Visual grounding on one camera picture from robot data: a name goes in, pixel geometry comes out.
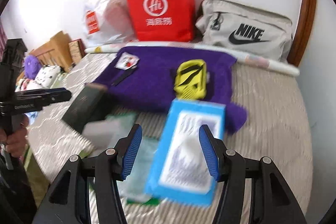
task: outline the wooden furniture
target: wooden furniture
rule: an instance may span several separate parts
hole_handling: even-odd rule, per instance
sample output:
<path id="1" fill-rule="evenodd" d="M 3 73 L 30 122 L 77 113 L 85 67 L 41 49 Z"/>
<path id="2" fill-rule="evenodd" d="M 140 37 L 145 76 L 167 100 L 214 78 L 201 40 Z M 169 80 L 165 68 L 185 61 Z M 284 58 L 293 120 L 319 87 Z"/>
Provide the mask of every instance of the wooden furniture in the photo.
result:
<path id="1" fill-rule="evenodd" d="M 29 54 L 36 56 L 42 65 L 57 65 L 64 68 L 66 72 L 69 72 L 69 68 L 73 62 L 69 50 L 70 42 L 71 38 L 69 35 L 61 31 Z"/>
<path id="2" fill-rule="evenodd" d="M 316 0 L 302 0 L 299 22 L 293 39 L 291 50 L 288 54 L 288 63 L 299 66 L 308 44 L 314 22 Z"/>
<path id="3" fill-rule="evenodd" d="M 81 39 L 71 41 L 69 43 L 69 50 L 72 61 L 77 65 L 85 56 L 85 48 Z"/>

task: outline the human hand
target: human hand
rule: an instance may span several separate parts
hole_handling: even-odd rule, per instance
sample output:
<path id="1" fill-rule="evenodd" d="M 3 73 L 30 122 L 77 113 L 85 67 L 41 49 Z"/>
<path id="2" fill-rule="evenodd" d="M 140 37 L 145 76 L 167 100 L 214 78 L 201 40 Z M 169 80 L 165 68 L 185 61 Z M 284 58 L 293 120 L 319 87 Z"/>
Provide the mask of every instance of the human hand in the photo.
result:
<path id="1" fill-rule="evenodd" d="M 27 144 L 26 127 L 29 125 L 29 119 L 26 115 L 23 116 L 24 118 L 21 123 L 21 128 L 14 132 L 12 135 L 7 136 L 5 131 L 0 128 L 0 142 L 7 143 L 6 151 L 15 158 L 19 158 L 23 155 Z"/>

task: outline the nike logo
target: nike logo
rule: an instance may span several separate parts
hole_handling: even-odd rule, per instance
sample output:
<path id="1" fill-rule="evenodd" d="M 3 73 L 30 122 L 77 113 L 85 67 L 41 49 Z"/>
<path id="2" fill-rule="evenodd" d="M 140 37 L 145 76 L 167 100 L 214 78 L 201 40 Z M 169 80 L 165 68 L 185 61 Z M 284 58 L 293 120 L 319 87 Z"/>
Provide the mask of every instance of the nike logo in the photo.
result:
<path id="1" fill-rule="evenodd" d="M 243 44 L 249 44 L 249 43 L 258 43 L 258 42 L 269 42 L 269 40 L 260 40 L 261 36 L 265 30 L 258 29 L 253 26 L 240 24 L 238 30 L 235 30 L 232 34 L 229 36 L 229 41 L 234 45 L 243 45 Z M 236 35 L 239 35 L 241 37 L 246 37 L 249 39 L 237 39 L 235 37 Z"/>

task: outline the blue box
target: blue box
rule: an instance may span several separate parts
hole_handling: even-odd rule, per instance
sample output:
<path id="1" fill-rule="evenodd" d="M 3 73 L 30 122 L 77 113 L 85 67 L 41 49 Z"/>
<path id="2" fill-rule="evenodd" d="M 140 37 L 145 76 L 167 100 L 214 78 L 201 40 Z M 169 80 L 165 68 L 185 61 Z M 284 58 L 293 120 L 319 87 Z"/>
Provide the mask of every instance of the blue box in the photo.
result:
<path id="1" fill-rule="evenodd" d="M 210 206 L 215 180 L 210 176 L 198 132 L 207 124 L 223 139 L 225 105 L 175 99 L 147 178 L 145 193 L 188 205 Z"/>

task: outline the striped curtain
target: striped curtain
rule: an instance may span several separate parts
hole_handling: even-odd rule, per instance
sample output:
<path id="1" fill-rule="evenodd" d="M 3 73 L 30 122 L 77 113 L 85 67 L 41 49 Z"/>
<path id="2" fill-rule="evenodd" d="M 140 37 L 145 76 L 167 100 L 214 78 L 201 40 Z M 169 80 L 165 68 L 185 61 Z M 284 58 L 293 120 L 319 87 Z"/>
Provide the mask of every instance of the striped curtain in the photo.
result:
<path id="1" fill-rule="evenodd" d="M 7 42 L 7 36 L 0 21 L 0 61 L 2 60 L 3 51 Z"/>

